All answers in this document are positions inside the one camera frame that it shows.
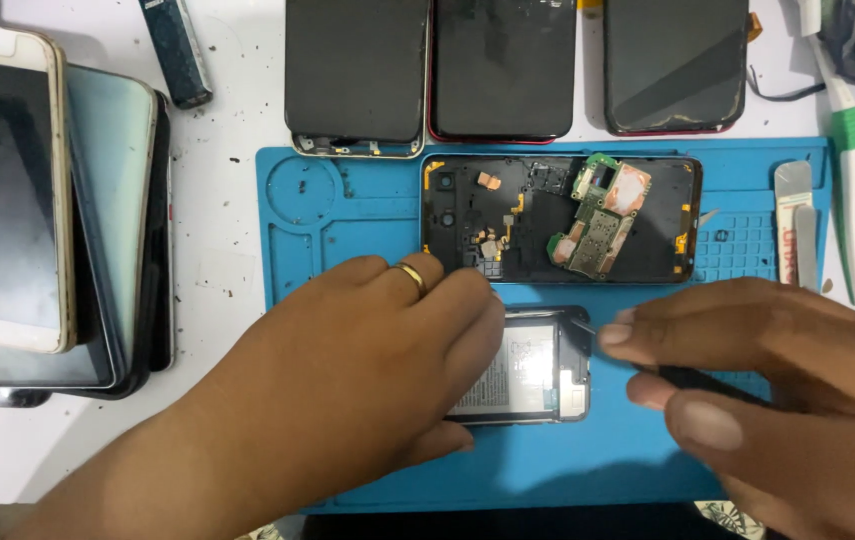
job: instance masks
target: human hand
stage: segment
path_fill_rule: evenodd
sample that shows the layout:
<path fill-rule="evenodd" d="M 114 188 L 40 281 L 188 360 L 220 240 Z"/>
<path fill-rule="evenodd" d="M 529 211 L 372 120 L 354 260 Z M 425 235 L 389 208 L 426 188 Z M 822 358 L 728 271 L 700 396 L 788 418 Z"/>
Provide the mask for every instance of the human hand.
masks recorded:
<path fill-rule="evenodd" d="M 379 256 L 353 258 L 252 325 L 175 413 L 218 426 L 218 475 L 284 511 L 392 471 L 473 448 L 444 422 L 499 349 L 505 307 L 474 269 L 444 276 L 404 260 L 428 293 Z"/>
<path fill-rule="evenodd" d="M 678 445 L 732 501 L 795 540 L 855 538 L 855 311 L 757 278 L 686 289 L 618 314 L 597 340 L 615 359 L 757 371 L 778 410 L 636 374 L 629 399 L 664 411 Z"/>

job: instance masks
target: black cable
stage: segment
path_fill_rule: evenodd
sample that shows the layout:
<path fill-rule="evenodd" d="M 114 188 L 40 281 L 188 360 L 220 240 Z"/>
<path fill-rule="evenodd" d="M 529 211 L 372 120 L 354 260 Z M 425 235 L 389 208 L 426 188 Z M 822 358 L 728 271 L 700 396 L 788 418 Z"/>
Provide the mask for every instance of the black cable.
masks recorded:
<path fill-rule="evenodd" d="M 758 89 L 758 74 L 754 71 L 754 65 L 748 66 L 751 69 L 751 76 L 747 79 L 747 85 L 751 87 L 751 92 L 754 92 L 757 97 L 761 99 L 765 99 L 767 101 L 773 101 L 778 103 L 788 103 L 797 101 L 800 99 L 804 99 L 810 95 L 817 94 L 828 88 L 828 86 L 824 82 L 820 82 L 815 84 L 814 86 L 809 86 L 807 88 L 800 89 L 796 92 L 790 94 L 783 94 L 780 96 L 766 96 L 761 93 Z"/>

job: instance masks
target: white smartphone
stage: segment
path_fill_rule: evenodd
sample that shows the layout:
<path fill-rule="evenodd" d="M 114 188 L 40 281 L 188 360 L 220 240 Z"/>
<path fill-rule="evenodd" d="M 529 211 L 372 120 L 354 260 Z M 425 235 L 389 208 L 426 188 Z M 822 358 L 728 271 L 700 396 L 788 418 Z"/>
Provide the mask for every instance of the white smartphone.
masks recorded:
<path fill-rule="evenodd" d="M 63 52 L 0 28 L 0 345 L 61 353 L 76 339 Z"/>

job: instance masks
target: gold ring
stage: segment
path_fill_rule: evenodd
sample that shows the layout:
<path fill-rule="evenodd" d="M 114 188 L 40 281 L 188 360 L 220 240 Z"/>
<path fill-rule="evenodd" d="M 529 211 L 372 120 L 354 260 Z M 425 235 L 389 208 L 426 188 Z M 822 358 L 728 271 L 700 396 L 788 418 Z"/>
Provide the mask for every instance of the gold ring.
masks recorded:
<path fill-rule="evenodd" d="M 428 286 L 425 283 L 424 278 L 421 277 L 421 274 L 418 273 L 418 271 L 415 270 L 413 266 L 407 264 L 406 262 L 399 262 L 391 268 L 399 268 L 400 270 L 407 272 L 407 275 L 410 276 L 412 280 L 414 280 L 414 283 L 418 286 L 418 300 L 423 300 L 424 297 L 428 296 Z"/>

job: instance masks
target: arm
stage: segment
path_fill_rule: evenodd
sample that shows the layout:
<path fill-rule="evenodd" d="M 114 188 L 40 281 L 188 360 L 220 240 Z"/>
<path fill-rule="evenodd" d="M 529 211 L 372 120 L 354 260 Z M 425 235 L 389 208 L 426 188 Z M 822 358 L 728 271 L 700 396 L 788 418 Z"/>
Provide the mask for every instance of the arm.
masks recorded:
<path fill-rule="evenodd" d="M 473 446 L 442 421 L 501 345 L 474 270 L 349 260 L 268 311 L 190 392 L 45 496 L 7 540 L 234 538 Z"/>

